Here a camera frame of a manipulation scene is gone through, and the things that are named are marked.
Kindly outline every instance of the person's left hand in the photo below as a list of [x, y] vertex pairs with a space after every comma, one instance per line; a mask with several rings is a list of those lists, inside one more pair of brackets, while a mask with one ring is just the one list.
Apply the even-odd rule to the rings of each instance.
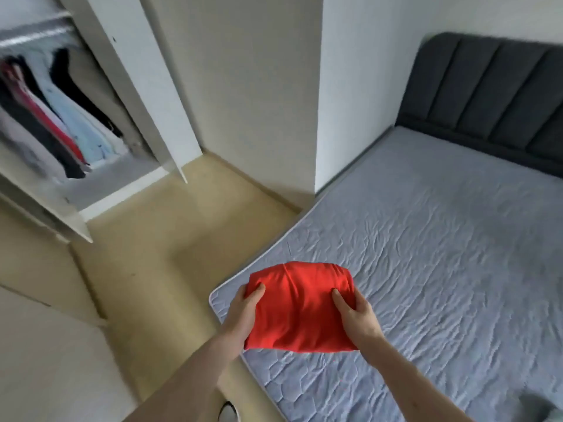
[[246, 287], [247, 285], [243, 284], [236, 292], [229, 307], [227, 318], [225, 318], [225, 322], [219, 331], [219, 334], [225, 339], [226, 351], [231, 359], [235, 359], [237, 355], [243, 352], [244, 341], [254, 327], [256, 304], [262, 299], [266, 291], [266, 286], [260, 283], [258, 288], [245, 299]]

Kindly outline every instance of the person's left arm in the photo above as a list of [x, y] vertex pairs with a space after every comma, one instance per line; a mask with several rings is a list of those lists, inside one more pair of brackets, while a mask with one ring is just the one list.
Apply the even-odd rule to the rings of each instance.
[[225, 323], [190, 358], [131, 413], [124, 422], [195, 421], [227, 365], [243, 350], [256, 316], [256, 304], [264, 295], [260, 285], [244, 298], [243, 285], [231, 302]]

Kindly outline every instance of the mattress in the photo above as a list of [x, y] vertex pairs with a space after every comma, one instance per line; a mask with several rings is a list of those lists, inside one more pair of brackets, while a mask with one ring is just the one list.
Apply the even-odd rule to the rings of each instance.
[[[350, 270], [390, 342], [475, 420], [563, 408], [563, 181], [396, 127], [264, 254], [209, 297], [223, 320], [250, 273]], [[358, 352], [243, 354], [289, 421], [402, 420]]]

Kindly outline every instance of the beige laminate floor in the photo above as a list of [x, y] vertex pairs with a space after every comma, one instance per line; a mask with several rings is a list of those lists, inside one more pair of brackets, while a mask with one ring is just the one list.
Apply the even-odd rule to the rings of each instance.
[[[296, 213], [204, 155], [88, 223], [93, 244], [73, 248], [124, 374], [141, 399], [216, 330], [209, 293], [296, 219]], [[224, 397], [244, 422], [282, 420], [237, 359], [201, 420]]]

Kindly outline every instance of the dark gray upholstered headboard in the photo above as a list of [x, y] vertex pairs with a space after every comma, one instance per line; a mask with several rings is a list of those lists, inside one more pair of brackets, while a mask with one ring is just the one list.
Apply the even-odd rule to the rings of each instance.
[[563, 47], [436, 35], [414, 61], [397, 125], [563, 177]]

